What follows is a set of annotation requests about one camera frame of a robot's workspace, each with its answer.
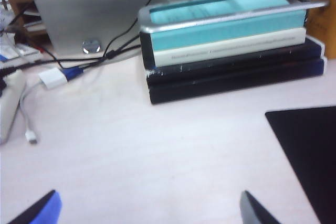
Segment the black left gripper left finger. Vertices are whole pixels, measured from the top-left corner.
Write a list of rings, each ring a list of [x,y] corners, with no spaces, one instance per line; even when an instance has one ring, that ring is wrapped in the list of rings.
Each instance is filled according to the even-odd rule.
[[[51,190],[9,223],[58,223],[62,201],[56,190]]]

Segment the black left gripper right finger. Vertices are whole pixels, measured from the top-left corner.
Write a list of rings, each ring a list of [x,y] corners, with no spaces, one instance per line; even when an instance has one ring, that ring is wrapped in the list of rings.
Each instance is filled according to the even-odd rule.
[[[247,190],[241,193],[240,213],[243,223],[276,223],[280,222]]]

